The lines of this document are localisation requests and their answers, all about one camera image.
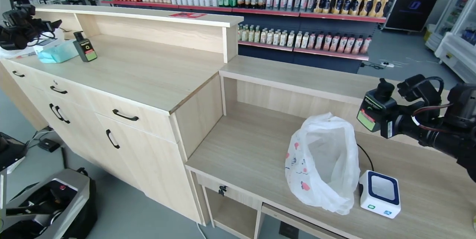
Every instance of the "drawer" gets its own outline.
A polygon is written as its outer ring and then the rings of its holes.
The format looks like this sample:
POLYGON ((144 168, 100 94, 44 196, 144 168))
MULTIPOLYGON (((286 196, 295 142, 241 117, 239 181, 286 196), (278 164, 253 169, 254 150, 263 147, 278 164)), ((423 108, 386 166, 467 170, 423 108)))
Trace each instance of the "drawer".
POLYGON ((85 94, 95 112, 155 134, 166 141, 178 141, 172 131, 169 116, 154 110, 153 107, 92 89, 85 89, 85 94))
POLYGON ((306 222, 305 220, 300 219, 299 217, 295 217, 266 203, 263 203, 261 213, 274 217, 275 219, 279 219, 282 222, 285 222, 291 226, 298 228, 299 230, 312 234, 320 239, 347 239, 346 237, 342 237, 339 234, 335 234, 310 222, 306 222))
POLYGON ((91 107, 81 85, 41 71, 35 71, 35 76, 39 87, 47 94, 84 107, 91 107))
POLYGON ((13 77, 15 82, 17 82, 20 87, 22 87, 22 84, 33 85, 36 87, 38 86, 32 68, 14 61, 10 61, 9 59, 2 59, 1 62, 7 72, 13 77))
POLYGON ((261 208, 262 202, 260 200, 252 198, 240 191, 234 190, 233 188, 226 186, 226 184, 218 183, 199 174, 196 175, 197 181, 200 185, 205 186, 215 192, 218 192, 220 187, 226 187, 226 191, 223 192, 224 196, 247 205, 255 210, 259 210, 261 208))

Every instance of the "black drawer handle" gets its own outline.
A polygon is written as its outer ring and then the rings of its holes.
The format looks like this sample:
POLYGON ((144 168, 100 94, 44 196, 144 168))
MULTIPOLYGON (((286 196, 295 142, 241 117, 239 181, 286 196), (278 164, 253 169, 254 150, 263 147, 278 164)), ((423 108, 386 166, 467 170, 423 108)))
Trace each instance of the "black drawer handle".
POLYGON ((49 104, 49 108, 51 109, 51 111, 53 112, 53 114, 61 121, 64 121, 63 117, 61 116, 58 116, 56 113, 55 113, 55 110, 53 110, 53 107, 54 105, 52 103, 49 104))
POLYGON ((120 115, 120 114, 119 114, 119 110, 117 110, 117 109, 112 110, 112 113, 115 114, 115 115, 117 115, 117 116, 120 116, 120 117, 122 117, 122 118, 131 120, 131 121, 137 121, 137 120, 139 120, 139 117, 137 117, 137 116, 127 117, 127 116, 124 116, 124 115, 120 115))
POLYGON ((119 144, 114 145, 114 142, 112 142, 110 134, 111 134, 111 130, 110 129, 106 130, 106 136, 109 139, 109 141, 111 142, 112 146, 114 146, 114 148, 116 148, 116 149, 119 149, 120 148, 119 144))
POLYGON ((221 194, 221 196, 225 196, 226 192, 226 186, 220 186, 220 189, 218 190, 218 194, 221 194))
POLYGON ((56 109, 56 112, 58 112, 58 115, 61 117, 61 119, 63 119, 63 121, 64 121, 66 124, 71 123, 69 120, 64 119, 63 116, 60 114, 60 111, 59 111, 60 107, 59 107, 58 105, 55 106, 55 109, 56 109))
POLYGON ((12 73, 17 77, 25 77, 25 75, 20 75, 17 71, 13 71, 12 73))
POLYGON ((54 85, 52 85, 52 86, 49 87, 49 88, 51 88, 51 90, 56 91, 56 92, 61 93, 61 94, 66 94, 66 93, 68 93, 66 90, 63 90, 63 91, 55 90, 55 86, 54 86, 54 85))

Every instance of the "cabinet door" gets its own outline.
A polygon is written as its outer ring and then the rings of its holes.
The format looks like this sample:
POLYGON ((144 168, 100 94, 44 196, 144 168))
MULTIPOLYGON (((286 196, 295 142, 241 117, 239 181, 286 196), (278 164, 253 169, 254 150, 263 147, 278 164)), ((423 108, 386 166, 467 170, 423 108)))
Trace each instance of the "cabinet door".
POLYGON ((127 160, 141 190, 151 199, 201 222, 176 143, 97 114, 110 143, 127 160))

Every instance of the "juice bottle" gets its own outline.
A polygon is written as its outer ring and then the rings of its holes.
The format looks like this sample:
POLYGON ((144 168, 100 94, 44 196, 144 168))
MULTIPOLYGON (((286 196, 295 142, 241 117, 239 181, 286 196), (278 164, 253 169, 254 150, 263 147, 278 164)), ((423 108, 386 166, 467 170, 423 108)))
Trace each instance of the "juice bottle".
POLYGON ((362 11, 359 13, 360 16, 367 16, 370 10, 372 9, 372 0, 364 0, 364 7, 362 11))
POLYGON ((334 7, 332 7, 333 14, 339 14, 340 10, 342 9, 343 0, 335 0, 334 7))
POLYGON ((382 8, 382 0, 374 0, 373 3, 374 3, 374 6, 369 12, 369 17, 375 17, 377 12, 379 12, 380 9, 382 8))
POLYGON ((324 0, 324 6, 322 7, 322 13, 329 13, 330 2, 332 2, 332 0, 324 0))
POLYGON ((360 49, 360 53, 366 54, 369 50, 370 43, 372 42, 372 36, 367 37, 364 41, 364 45, 362 45, 362 49, 360 49))
POLYGON ((314 9, 315 13, 321 13, 322 8, 324 7, 324 3, 326 0, 316 0, 316 8, 314 9))
POLYGON ((360 9, 360 4, 362 0, 352 0, 352 4, 350 5, 349 14, 350 15, 357 15, 360 9))
POLYGON ((316 46, 314 47, 314 49, 317 49, 318 51, 320 51, 323 40, 324 40, 324 32, 320 32, 320 34, 316 38, 316 46))
POLYGON ((312 49, 314 47, 314 42, 316 42, 316 33, 315 32, 313 32, 309 36, 308 49, 312 49))
POLYGON ((388 0, 382 0, 380 7, 376 8, 375 17, 384 17, 384 8, 387 3, 388 3, 388 0))
POLYGON ((345 46, 347 45, 347 34, 344 34, 344 36, 340 39, 339 47, 337 48, 337 52, 344 52, 345 46))
POLYGON ((328 51, 330 48, 330 43, 332 42, 332 34, 328 33, 326 39, 324 40, 324 46, 322 47, 323 51, 328 51))
POLYGON ((352 4, 352 0, 344 0, 344 4, 342 5, 342 10, 340 14, 349 14, 349 10, 352 4))
POLYGON ((335 34, 334 38, 332 39, 332 43, 330 44, 329 51, 336 51, 337 50, 337 45, 339 44, 339 33, 335 34))
POLYGON ((355 42, 354 49, 352 49, 352 54, 358 54, 359 53, 360 47, 362 46, 363 42, 364 42, 364 39, 362 38, 362 36, 359 36, 359 38, 355 42))
POLYGON ((344 53, 347 53, 347 54, 350 53, 350 51, 352 50, 352 46, 354 45, 354 41, 355 41, 354 35, 350 36, 350 38, 347 40, 347 45, 345 46, 344 53))

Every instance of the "red sticker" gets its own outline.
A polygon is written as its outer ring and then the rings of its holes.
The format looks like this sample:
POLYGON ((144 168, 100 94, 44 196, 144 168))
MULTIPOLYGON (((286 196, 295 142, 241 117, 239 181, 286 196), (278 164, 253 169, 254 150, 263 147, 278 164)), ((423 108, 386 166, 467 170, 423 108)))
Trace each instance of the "red sticker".
POLYGON ((202 17, 202 16, 205 16, 205 15, 207 15, 207 14, 204 14, 204 13, 192 13, 192 12, 180 12, 180 13, 176 13, 176 14, 170 15, 170 17, 181 17, 181 18, 191 18, 191 19, 195 19, 195 18, 202 17))

